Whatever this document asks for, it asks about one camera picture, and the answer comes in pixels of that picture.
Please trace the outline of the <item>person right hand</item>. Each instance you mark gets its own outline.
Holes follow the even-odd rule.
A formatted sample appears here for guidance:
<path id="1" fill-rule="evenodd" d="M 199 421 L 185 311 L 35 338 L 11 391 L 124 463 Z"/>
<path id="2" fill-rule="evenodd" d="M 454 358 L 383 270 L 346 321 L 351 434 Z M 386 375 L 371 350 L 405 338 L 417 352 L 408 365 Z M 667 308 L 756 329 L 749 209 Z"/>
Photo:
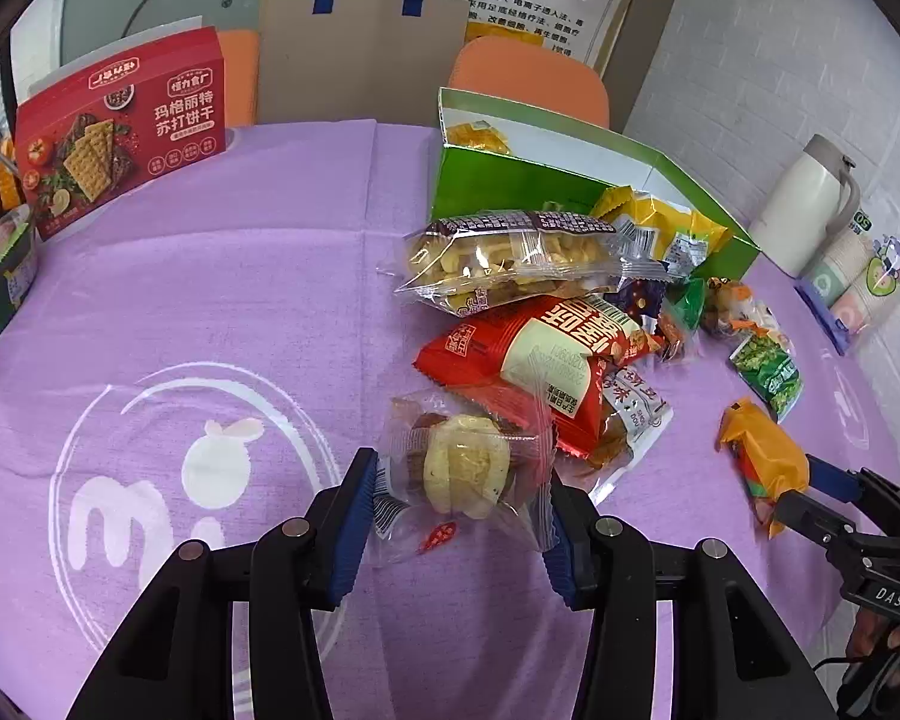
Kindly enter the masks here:
<path id="1" fill-rule="evenodd" d="M 855 614 L 854 629 L 845 645 L 845 655 L 848 658 L 870 656 L 882 640 L 889 650 L 900 649 L 900 624 L 874 611 L 860 608 Z M 899 688 L 900 662 L 889 673 L 886 686 Z"/>

